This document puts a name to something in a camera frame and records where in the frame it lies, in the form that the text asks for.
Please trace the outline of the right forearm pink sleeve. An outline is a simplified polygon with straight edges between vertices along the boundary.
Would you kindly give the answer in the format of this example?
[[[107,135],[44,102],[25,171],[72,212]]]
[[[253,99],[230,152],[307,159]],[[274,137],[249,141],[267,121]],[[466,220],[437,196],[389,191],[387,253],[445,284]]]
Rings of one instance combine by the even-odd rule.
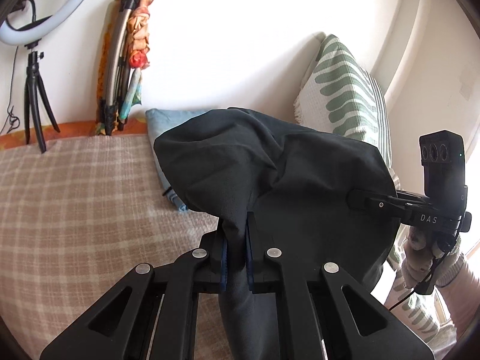
[[[479,278],[465,262],[455,279],[442,290],[457,336],[462,336],[479,308]]]

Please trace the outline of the right gloved hand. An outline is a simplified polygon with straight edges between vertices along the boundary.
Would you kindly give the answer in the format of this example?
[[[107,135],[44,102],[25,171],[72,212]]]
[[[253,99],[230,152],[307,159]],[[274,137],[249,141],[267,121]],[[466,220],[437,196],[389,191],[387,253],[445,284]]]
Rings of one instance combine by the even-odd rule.
[[[425,279],[433,267],[434,261],[444,260],[436,267],[433,278],[439,288],[450,284],[460,273],[465,258],[461,252],[461,237],[456,238],[456,244],[449,253],[442,252],[436,241],[428,241],[426,233],[410,227],[408,236],[403,243],[405,259],[402,263],[402,274],[407,289],[413,289]]]

